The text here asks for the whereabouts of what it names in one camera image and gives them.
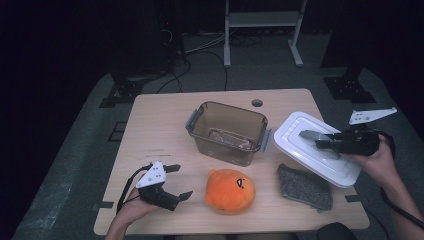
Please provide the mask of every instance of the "wooden table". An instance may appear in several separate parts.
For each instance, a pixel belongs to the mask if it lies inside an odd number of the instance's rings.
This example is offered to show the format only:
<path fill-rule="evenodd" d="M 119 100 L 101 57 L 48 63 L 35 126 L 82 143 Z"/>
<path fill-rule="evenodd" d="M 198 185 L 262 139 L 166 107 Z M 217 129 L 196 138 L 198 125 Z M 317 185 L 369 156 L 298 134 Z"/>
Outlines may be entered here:
<path fill-rule="evenodd" d="M 260 99 L 262 107 L 251 102 Z M 165 165 L 180 164 L 179 172 L 167 174 L 165 191 L 179 195 L 193 190 L 190 199 L 181 202 L 174 212 L 161 209 L 134 222 L 127 234 L 209 234 L 316 230 L 328 223 L 341 222 L 351 229 L 369 225 L 360 202 L 347 202 L 345 196 L 356 195 L 354 188 L 332 186 L 333 208 L 317 211 L 303 203 L 281 196 L 277 168 L 280 163 L 305 169 L 277 149 L 270 137 L 265 152 L 257 152 L 248 167 L 239 167 L 208 156 L 197 150 L 185 123 L 203 102 L 216 101 L 252 111 L 268 118 L 271 135 L 295 111 L 306 112 L 318 119 L 321 114 L 311 93 L 306 89 L 255 90 L 232 92 L 177 93 L 140 95 L 134 102 L 115 165 L 103 198 L 114 202 L 112 208 L 101 208 L 94 231 L 105 235 L 116 213 L 116 205 L 127 179 L 140 167 L 162 160 Z M 235 169 L 252 178 L 256 199 L 251 208 L 239 215 L 221 215 L 204 202 L 208 172 L 211 169 Z"/>

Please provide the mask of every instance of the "plastic container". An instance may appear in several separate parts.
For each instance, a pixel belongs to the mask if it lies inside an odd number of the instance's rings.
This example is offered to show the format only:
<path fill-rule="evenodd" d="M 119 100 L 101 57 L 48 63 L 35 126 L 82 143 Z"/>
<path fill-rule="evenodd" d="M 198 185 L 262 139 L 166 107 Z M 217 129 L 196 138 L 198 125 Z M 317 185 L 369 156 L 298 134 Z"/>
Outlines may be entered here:
<path fill-rule="evenodd" d="M 186 129 L 200 153 L 245 167 L 257 151 L 265 151 L 270 134 L 267 125 L 263 114 L 205 102 L 194 110 Z"/>
<path fill-rule="evenodd" d="M 337 158 L 332 150 L 318 149 L 314 141 L 299 136 L 303 130 L 324 134 L 340 132 L 304 112 L 294 112 L 274 133 L 276 146 L 330 183 L 341 188 L 352 187 L 361 167 L 343 156 Z"/>

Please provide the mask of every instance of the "white tag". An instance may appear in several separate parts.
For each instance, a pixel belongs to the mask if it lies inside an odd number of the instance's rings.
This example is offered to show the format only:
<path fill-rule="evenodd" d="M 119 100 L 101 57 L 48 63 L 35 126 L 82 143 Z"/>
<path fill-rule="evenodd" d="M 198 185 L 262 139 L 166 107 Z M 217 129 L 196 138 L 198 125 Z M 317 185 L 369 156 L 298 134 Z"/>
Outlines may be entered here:
<path fill-rule="evenodd" d="M 166 181 L 166 172 L 163 168 L 162 161 L 158 160 L 153 166 L 147 171 L 146 174 L 138 181 L 135 185 L 136 188 L 147 187 L 153 184 L 162 183 Z"/>

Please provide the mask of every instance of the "hole in table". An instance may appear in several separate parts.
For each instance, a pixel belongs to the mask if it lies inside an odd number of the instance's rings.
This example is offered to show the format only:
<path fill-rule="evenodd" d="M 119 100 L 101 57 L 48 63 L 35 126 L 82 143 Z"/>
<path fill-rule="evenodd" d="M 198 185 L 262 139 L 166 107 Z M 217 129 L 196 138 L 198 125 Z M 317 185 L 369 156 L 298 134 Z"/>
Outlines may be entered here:
<path fill-rule="evenodd" d="M 252 100 L 252 105 L 254 107 L 262 107 L 262 105 L 264 105 L 264 103 L 260 99 L 253 99 Z"/>

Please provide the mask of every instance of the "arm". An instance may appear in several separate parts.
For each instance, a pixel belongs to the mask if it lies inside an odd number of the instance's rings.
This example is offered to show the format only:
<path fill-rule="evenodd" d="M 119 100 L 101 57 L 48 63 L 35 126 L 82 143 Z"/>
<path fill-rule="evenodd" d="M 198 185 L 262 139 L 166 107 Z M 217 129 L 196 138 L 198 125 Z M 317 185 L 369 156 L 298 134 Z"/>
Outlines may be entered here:
<path fill-rule="evenodd" d="M 421 221 L 424 218 L 400 178 L 386 139 L 380 136 L 380 146 L 376 153 L 369 157 L 347 155 L 358 162 L 380 187 L 394 205 L 410 213 Z M 424 239 L 424 230 L 392 209 L 393 224 L 399 239 Z"/>
<path fill-rule="evenodd" d="M 127 202 L 116 214 L 110 224 L 106 234 L 106 240 L 124 239 L 128 227 L 136 220 L 144 217 L 146 214 L 159 209 L 159 207 L 150 205 L 138 197 L 138 191 L 134 188 L 127 198 Z"/>

